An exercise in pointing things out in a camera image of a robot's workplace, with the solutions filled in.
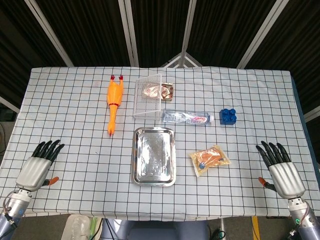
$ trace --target blue toy block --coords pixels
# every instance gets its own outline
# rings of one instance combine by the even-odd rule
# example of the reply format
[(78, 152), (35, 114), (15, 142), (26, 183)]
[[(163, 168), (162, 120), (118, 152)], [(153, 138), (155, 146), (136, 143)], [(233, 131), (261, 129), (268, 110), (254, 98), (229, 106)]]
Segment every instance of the blue toy block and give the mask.
[(236, 110), (222, 109), (220, 111), (220, 124), (221, 125), (233, 125), (237, 121)]

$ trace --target floor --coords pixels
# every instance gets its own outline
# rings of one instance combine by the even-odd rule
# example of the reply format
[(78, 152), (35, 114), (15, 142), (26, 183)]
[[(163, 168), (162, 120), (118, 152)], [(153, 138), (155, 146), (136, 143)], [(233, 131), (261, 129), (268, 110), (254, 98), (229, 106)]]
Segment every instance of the floor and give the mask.
[[(0, 152), (6, 148), (9, 142), (14, 122), (0, 122)], [(53, 216), (25, 217), (21, 220), (12, 240), (60, 240), (63, 234), (68, 214)], [(208, 221), (208, 227), (214, 231), (221, 226), (221, 220)], [(291, 219), (267, 219), (258, 218), (259, 234), (261, 240), (282, 240), (294, 227)], [(226, 240), (253, 240), (253, 226), (251, 217), (229, 217), (224, 219)]]

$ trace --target snack bag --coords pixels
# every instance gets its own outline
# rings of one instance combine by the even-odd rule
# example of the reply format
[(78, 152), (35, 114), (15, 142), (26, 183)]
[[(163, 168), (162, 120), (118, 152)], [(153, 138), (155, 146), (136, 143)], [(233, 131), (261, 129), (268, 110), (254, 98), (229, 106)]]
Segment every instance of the snack bag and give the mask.
[(191, 153), (190, 157), (197, 177), (206, 172), (208, 168), (230, 164), (227, 155), (217, 145), (207, 150)]

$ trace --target white grid tablecloth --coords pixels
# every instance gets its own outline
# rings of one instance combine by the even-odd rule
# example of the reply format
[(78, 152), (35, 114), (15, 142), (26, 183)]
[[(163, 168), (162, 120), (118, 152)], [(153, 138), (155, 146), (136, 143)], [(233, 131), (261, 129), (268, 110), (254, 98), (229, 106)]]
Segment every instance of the white grid tablecloth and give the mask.
[[(207, 111), (207, 126), (158, 124), (134, 119), (135, 82), (162, 74), (174, 84), (163, 108)], [(106, 93), (111, 75), (123, 75), (124, 94), (116, 131), (108, 136)], [(220, 125), (219, 112), (236, 110), (235, 125)], [(146, 187), (130, 179), (132, 138), (140, 127), (175, 131), (176, 182)], [(281, 143), (307, 189), (304, 198), (320, 213), (320, 193), (288, 71), (218, 67), (45, 67), (32, 69), (0, 170), (1, 201), (16, 184), (24, 161), (39, 142), (65, 147), (48, 178), (60, 180), (33, 194), (27, 213), (76, 213), (129, 220), (184, 221), (226, 216), (288, 216), (287, 201), (258, 181), (271, 181), (256, 150), (260, 141)], [(189, 153), (218, 144), (231, 165), (196, 177)]]

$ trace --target food packet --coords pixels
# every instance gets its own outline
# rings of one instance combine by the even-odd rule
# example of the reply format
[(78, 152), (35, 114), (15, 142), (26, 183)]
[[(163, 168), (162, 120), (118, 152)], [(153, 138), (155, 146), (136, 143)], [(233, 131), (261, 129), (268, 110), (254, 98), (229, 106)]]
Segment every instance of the food packet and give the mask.
[(197, 177), (205, 173), (208, 168), (230, 164), (227, 155), (217, 145), (207, 150), (191, 153), (190, 157)]

